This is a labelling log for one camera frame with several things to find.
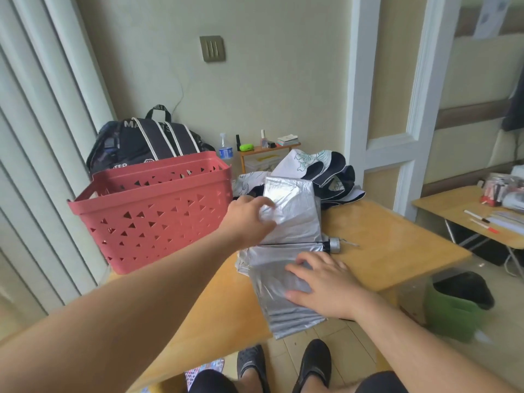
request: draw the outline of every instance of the brown wall trim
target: brown wall trim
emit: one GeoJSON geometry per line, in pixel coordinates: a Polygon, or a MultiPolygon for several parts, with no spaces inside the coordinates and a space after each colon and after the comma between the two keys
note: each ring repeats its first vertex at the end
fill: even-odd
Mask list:
{"type": "MultiPolygon", "coordinates": [[[[455,37],[471,36],[475,32],[481,7],[461,8],[455,37]]],[[[499,35],[524,33],[524,7],[510,7],[499,35]]]]}
{"type": "Polygon", "coordinates": [[[456,189],[457,187],[476,185],[480,178],[485,178],[490,172],[510,173],[513,165],[513,162],[507,162],[505,164],[490,166],[489,168],[484,168],[478,171],[472,171],[455,177],[442,179],[441,181],[426,183],[422,186],[420,197],[447,192],[448,190],[456,189]]]}
{"type": "Polygon", "coordinates": [[[493,102],[477,103],[476,105],[440,109],[436,116],[435,129],[458,127],[460,125],[502,118],[506,116],[510,104],[510,99],[501,99],[493,102]]]}

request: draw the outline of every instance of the plastic water bottle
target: plastic water bottle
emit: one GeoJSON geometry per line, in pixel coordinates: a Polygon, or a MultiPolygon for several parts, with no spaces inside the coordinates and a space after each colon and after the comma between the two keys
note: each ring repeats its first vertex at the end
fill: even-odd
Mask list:
{"type": "Polygon", "coordinates": [[[225,132],[220,134],[220,147],[219,147],[219,157],[227,165],[231,165],[233,162],[233,148],[230,143],[227,141],[225,132]]]}

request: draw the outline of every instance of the forearm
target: forearm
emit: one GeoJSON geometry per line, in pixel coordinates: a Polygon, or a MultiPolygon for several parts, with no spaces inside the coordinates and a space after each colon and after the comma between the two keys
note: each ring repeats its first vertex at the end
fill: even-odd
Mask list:
{"type": "Polygon", "coordinates": [[[79,298],[1,348],[0,391],[127,390],[235,250],[216,231],[79,298]]]}
{"type": "Polygon", "coordinates": [[[353,315],[411,393],[516,393],[507,383],[392,308],[359,291],[353,315]]]}

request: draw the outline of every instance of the hand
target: hand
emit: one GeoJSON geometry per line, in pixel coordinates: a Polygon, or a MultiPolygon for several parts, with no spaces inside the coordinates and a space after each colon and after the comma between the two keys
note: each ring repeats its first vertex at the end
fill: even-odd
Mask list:
{"type": "Polygon", "coordinates": [[[311,287],[311,293],[287,291],[285,297],[325,317],[354,320],[353,308],[359,297],[362,293],[371,293],[359,284],[344,262],[325,252],[302,252],[296,263],[288,264],[285,269],[311,287]],[[306,261],[313,270],[300,266],[306,261]]]}
{"type": "Polygon", "coordinates": [[[275,208],[267,197],[240,196],[231,202],[218,231],[232,239],[236,249],[259,244],[277,226],[275,221],[261,221],[258,214],[263,205],[275,208]]]}

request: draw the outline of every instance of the green trash bin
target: green trash bin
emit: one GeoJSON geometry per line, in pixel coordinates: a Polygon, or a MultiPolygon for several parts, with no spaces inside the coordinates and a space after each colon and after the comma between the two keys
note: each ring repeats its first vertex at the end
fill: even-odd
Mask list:
{"type": "Polygon", "coordinates": [[[481,329],[486,312],[494,305],[486,281],[477,273],[456,271],[440,281],[437,275],[428,283],[424,297],[427,328],[467,343],[481,329]]]}

